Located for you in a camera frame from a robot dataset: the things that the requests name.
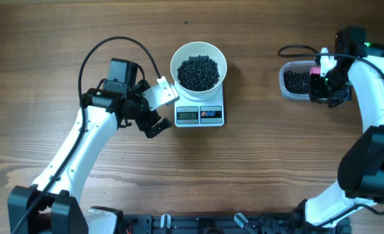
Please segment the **pink scoop blue handle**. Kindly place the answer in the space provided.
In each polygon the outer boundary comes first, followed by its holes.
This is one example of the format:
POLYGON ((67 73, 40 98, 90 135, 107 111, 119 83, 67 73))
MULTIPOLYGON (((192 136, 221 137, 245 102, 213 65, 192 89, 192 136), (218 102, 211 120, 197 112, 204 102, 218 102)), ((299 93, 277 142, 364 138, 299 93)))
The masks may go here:
POLYGON ((313 66, 309 71, 310 76, 320 77, 321 76, 321 68, 319 66, 313 66))

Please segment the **cream white bowl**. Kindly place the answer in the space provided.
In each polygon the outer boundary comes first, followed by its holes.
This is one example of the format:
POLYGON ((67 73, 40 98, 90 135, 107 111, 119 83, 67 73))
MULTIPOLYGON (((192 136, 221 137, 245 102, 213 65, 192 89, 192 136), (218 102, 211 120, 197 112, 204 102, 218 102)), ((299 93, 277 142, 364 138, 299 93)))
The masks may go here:
POLYGON ((171 73, 174 79, 174 86, 176 83, 182 86, 178 78, 176 77, 178 75, 177 68, 181 65, 183 61, 187 60, 189 57, 196 57, 198 55, 208 55, 212 60, 214 60, 217 63, 220 79, 219 79, 219 82, 210 90, 213 90, 215 87, 218 87, 219 85, 223 85, 223 80, 227 72, 227 63, 226 63, 226 58, 224 54, 222 54, 222 52, 217 47, 209 43, 191 42, 186 45, 183 45, 180 49, 176 51, 176 53, 172 57, 171 73))

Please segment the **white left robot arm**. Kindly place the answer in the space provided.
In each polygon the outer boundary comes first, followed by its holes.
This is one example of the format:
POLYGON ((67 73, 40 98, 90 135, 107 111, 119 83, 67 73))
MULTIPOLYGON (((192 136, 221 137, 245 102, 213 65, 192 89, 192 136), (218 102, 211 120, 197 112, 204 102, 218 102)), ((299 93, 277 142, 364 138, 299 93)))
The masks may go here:
POLYGON ((49 166, 30 187, 14 187, 8 197, 12 233, 125 233, 123 212, 79 206, 83 187, 96 159, 118 129, 134 121, 148 138, 171 126, 157 109, 178 100, 166 78, 150 86, 136 80, 140 65, 114 58, 106 79, 82 95, 72 130, 49 166))

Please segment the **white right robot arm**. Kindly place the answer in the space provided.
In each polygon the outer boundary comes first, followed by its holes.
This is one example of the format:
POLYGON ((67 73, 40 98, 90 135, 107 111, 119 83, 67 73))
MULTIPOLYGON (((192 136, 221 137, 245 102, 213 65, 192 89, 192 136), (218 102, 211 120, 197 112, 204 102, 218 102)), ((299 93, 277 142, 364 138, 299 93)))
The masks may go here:
POLYGON ((384 215, 384 45, 349 26, 336 33, 334 53, 323 48, 316 56, 310 100, 335 107, 356 94, 363 133, 341 159, 337 181, 305 202, 305 222, 333 228, 360 209, 384 215))

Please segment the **white digital kitchen scale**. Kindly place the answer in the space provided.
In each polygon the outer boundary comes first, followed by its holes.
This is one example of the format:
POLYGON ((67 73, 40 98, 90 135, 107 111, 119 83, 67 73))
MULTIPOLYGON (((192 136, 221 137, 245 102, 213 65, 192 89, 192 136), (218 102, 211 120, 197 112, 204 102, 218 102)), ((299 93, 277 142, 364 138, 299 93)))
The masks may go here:
POLYGON ((208 92, 193 94, 175 84, 180 99, 175 102, 174 118, 177 127, 221 127, 225 123, 223 85, 208 92))

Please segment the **black beans in bowl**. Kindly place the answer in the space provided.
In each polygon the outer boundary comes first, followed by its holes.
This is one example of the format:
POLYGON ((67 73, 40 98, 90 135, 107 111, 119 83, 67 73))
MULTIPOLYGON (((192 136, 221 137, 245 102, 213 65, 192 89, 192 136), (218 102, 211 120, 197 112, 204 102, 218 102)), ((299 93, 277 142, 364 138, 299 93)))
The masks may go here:
POLYGON ((191 91, 212 89, 220 79, 217 63, 208 55, 189 57, 177 68, 180 84, 191 91))

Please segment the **black beans in container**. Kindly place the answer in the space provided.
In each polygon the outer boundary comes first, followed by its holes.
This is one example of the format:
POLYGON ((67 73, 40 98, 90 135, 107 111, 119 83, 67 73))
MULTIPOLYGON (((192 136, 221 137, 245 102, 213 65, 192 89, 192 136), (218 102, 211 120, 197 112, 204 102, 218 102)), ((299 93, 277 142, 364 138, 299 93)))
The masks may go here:
POLYGON ((286 89, 294 94, 308 94, 309 92, 309 72, 292 72, 286 71, 283 73, 284 85, 286 89))

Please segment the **clear plastic bean container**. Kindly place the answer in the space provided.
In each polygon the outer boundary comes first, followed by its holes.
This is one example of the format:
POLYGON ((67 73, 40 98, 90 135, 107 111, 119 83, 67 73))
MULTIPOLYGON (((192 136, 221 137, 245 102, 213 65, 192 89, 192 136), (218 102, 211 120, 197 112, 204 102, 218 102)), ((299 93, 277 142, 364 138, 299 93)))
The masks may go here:
POLYGON ((310 69, 316 63, 300 60, 286 63, 279 71, 282 97, 293 101, 309 101, 310 69))

